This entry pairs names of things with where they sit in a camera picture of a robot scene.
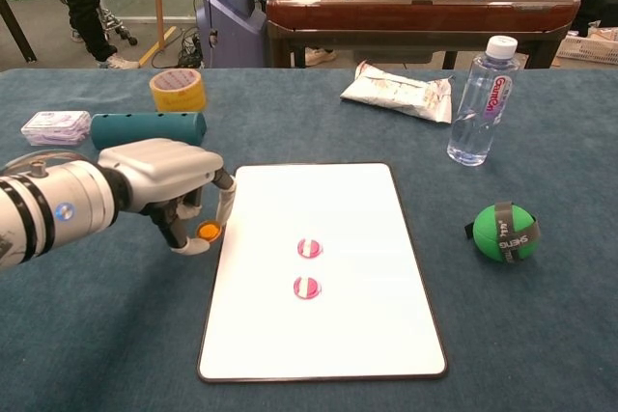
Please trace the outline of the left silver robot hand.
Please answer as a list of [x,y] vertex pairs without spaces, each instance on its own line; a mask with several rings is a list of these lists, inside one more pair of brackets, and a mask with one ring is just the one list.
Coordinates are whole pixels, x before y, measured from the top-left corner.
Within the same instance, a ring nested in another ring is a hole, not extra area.
[[177,254],[198,255],[211,247],[209,240],[189,236],[184,227],[201,212],[207,184],[219,189],[214,222],[222,227],[230,217],[237,183],[215,152],[154,138],[105,149],[98,165],[120,188],[120,210],[150,217]]

